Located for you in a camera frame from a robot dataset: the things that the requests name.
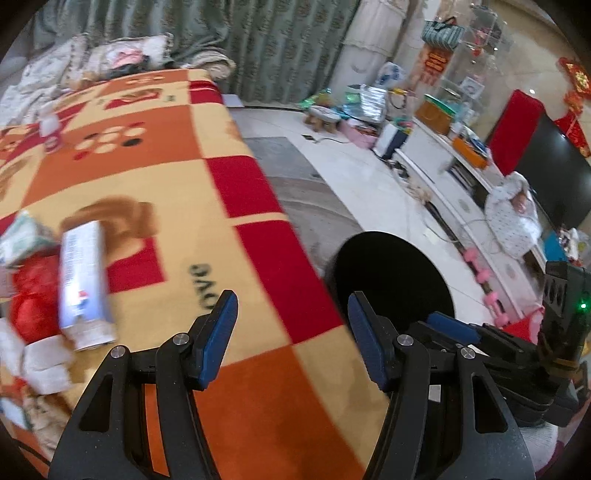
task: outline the metal screw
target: metal screw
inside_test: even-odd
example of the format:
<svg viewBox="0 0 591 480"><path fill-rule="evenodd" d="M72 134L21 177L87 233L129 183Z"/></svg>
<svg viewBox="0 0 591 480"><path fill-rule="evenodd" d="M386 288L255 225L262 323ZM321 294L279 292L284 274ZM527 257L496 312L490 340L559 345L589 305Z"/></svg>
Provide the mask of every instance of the metal screw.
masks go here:
<svg viewBox="0 0 591 480"><path fill-rule="evenodd" d="M410 335L406 335L405 333L403 333L402 335L398 335L396 341L400 343L400 345L402 346L411 346L414 343L413 337L411 337Z"/></svg>
<svg viewBox="0 0 591 480"><path fill-rule="evenodd" d="M121 358L124 355L125 355L125 347L123 345L117 345L111 349L111 356L113 358Z"/></svg>
<svg viewBox="0 0 591 480"><path fill-rule="evenodd" d="M189 341L189 336L186 333L177 333L173 337L173 343L175 345L184 345Z"/></svg>
<svg viewBox="0 0 591 480"><path fill-rule="evenodd" d="M460 350L460 353L462 354L462 357L467 358L468 360L472 360L473 358L476 358L476 354L474 353L474 350L472 350L471 348L468 348L467 346L462 348L462 350Z"/></svg>

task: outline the white cabinet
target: white cabinet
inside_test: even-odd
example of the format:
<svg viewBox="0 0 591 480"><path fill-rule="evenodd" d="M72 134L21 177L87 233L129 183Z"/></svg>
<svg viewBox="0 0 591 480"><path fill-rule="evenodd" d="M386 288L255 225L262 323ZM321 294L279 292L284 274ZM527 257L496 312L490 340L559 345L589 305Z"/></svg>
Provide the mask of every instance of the white cabinet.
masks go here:
<svg viewBox="0 0 591 480"><path fill-rule="evenodd" d="M493 274L489 283L499 294L511 321L522 318L524 311L541 300L536 282L522 259L516 260L501 250L483 213L486 195L502 176L495 168L473 168L445 137L421 122L415 124L395 159L406 165L409 175L422 188L431 192L431 203L462 245L478 249L478 263ZM538 267L544 271L543 252L536 248L533 253Z"/></svg>

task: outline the pink basket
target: pink basket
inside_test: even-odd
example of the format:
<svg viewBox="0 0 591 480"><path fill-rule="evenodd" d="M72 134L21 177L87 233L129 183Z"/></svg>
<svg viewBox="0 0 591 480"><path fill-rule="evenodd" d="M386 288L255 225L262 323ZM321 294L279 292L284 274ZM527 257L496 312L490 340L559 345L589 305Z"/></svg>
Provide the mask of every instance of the pink basket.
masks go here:
<svg viewBox="0 0 591 480"><path fill-rule="evenodd" d="M339 130L349 139L351 143L357 145L359 148L371 148L374 146L378 137L371 135L364 135L357 131L354 127L349 125L349 121L342 121L339 124Z"/></svg>

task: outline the red chinese decoration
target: red chinese decoration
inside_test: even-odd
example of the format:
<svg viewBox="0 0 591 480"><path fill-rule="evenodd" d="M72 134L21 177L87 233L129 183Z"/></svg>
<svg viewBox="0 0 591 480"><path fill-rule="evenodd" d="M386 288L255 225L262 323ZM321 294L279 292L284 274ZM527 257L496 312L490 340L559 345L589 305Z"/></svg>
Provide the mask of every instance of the red chinese decoration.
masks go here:
<svg viewBox="0 0 591 480"><path fill-rule="evenodd" d="M585 158L591 157L591 150L589 149L583 129L572 110L569 110L564 117L559 118L554 123L558 125L558 128L564 132L573 145L579 149L582 156Z"/></svg>
<svg viewBox="0 0 591 480"><path fill-rule="evenodd" d="M564 96L564 103L574 112L576 116L583 113L583 97L574 90L569 90Z"/></svg>
<svg viewBox="0 0 591 480"><path fill-rule="evenodd" d="M445 71L453 52L430 47L420 82L435 85Z"/></svg>
<svg viewBox="0 0 591 480"><path fill-rule="evenodd" d="M569 74L570 81L573 82L575 91L589 99L591 99L591 82L589 75L580 63L569 60L566 57L562 57L558 63L560 63L566 72Z"/></svg>

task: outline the blue finger pad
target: blue finger pad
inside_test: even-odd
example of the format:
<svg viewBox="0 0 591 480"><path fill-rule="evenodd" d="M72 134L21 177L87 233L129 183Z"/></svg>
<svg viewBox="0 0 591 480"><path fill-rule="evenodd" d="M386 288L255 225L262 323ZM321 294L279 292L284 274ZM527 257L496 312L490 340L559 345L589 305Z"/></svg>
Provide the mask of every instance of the blue finger pad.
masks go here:
<svg viewBox="0 0 591 480"><path fill-rule="evenodd" d="M217 377L237 316L238 297L232 293L223 305L217 323L203 349L203 368L199 375L199 382L203 388L207 388L209 382Z"/></svg>
<svg viewBox="0 0 591 480"><path fill-rule="evenodd" d="M384 351L369 324L367 315L354 294L349 297L348 314L351 330L353 330L355 342L357 342L363 357L368 375L373 382L378 384L380 390L383 390L387 383Z"/></svg>
<svg viewBox="0 0 591 480"><path fill-rule="evenodd" d="M480 335L471 326L442 313L434 312L429 315L427 324L462 345L480 343Z"/></svg>

